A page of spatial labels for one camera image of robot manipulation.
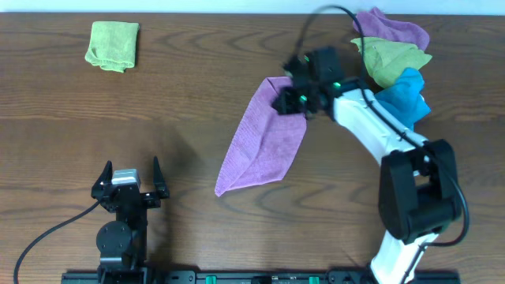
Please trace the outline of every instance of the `blue cloth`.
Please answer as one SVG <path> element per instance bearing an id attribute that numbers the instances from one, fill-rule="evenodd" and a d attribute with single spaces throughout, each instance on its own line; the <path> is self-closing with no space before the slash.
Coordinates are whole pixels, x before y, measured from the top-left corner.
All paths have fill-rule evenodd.
<path id="1" fill-rule="evenodd" d="M 420 93 L 424 86 L 419 71 L 405 68 L 395 84 L 377 93 L 376 99 L 404 126 L 413 130 L 413 124 L 432 111 Z"/>

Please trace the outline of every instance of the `green cloth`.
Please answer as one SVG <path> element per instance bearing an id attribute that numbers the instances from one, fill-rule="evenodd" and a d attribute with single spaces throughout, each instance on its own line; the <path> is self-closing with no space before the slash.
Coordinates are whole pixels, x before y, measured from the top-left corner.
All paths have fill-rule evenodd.
<path id="1" fill-rule="evenodd" d="M 93 66 L 124 73 L 135 66 L 135 48 L 139 24 L 96 21 L 84 57 Z"/>
<path id="2" fill-rule="evenodd" d="M 361 39 L 350 41 L 361 52 Z M 382 88 L 395 84 L 405 68 L 419 70 L 432 56 L 412 43 L 396 43 L 387 39 L 365 37 L 365 65 L 368 74 Z"/>

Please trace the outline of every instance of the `wood grain surface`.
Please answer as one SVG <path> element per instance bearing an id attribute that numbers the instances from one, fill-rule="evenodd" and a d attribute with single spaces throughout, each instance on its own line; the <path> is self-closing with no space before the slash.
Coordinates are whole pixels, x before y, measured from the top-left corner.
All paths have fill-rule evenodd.
<path id="1" fill-rule="evenodd" d="M 454 248 L 431 248 L 424 269 L 457 269 L 464 283 L 505 280 L 505 18 L 393 16 L 431 36 L 421 70 L 432 113 L 417 132 L 454 147 L 472 226 Z M 309 128 L 282 182 L 214 194 L 251 96 L 282 75 L 305 16 L 0 14 L 0 283 L 44 230 L 93 204 L 105 162 L 137 168 L 152 190 L 157 155 L 172 198 L 149 212 L 151 262 L 202 270 L 364 266 L 384 228 L 379 167 L 323 116 Z M 93 21 L 140 23 L 137 66 L 126 73 L 84 60 Z M 305 49 L 335 45 L 357 74 L 357 37 L 344 16 L 314 24 Z M 94 270 L 101 207 L 41 241 L 21 283 L 58 283 Z M 455 223 L 440 238 L 460 230 Z"/>

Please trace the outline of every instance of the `purple cloth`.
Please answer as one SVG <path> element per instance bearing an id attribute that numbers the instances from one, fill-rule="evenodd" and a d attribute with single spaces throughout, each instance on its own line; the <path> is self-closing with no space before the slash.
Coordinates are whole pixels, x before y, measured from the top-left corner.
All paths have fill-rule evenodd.
<path id="1" fill-rule="evenodd" d="M 420 50 L 426 50 L 429 43 L 429 34 L 420 26 L 402 21 L 388 20 L 386 16 L 374 7 L 370 12 L 357 14 L 363 34 L 400 43 L 413 43 Z"/>
<path id="2" fill-rule="evenodd" d="M 307 129 L 303 114 L 281 116 L 271 107 L 289 85 L 288 77 L 272 77 L 256 90 L 226 153 L 215 195 L 284 178 Z"/>

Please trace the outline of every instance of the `towel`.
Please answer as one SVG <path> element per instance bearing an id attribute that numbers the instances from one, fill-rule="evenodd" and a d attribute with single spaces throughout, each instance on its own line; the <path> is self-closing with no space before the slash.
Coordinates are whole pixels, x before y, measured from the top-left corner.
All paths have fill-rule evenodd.
<path id="1" fill-rule="evenodd" d="M 424 86 L 421 73 L 406 68 L 393 86 L 376 94 L 376 99 L 404 126 L 413 130 L 413 124 L 431 111 L 421 95 Z"/>
<path id="2" fill-rule="evenodd" d="M 361 40 L 353 39 L 361 52 Z M 382 88 L 389 88 L 405 68 L 420 69 L 432 56 L 412 43 L 396 43 L 387 39 L 365 37 L 365 65 L 368 74 Z"/>
<path id="3" fill-rule="evenodd" d="M 307 129 L 303 114 L 278 115 L 271 107 L 281 88 L 290 85 L 288 77 L 261 83 L 226 153 L 215 195 L 284 178 Z"/>
<path id="4" fill-rule="evenodd" d="M 138 30 L 136 23 L 96 21 L 84 58 L 103 70 L 124 73 L 126 68 L 135 66 Z"/>
<path id="5" fill-rule="evenodd" d="M 358 13 L 356 18 L 360 21 L 365 36 L 374 36 L 400 43 L 413 43 L 420 50 L 426 50 L 428 47 L 429 34 L 423 28 L 410 22 L 388 20 L 376 7 L 370 12 Z M 353 22 L 353 26 L 357 31 L 356 23 Z"/>

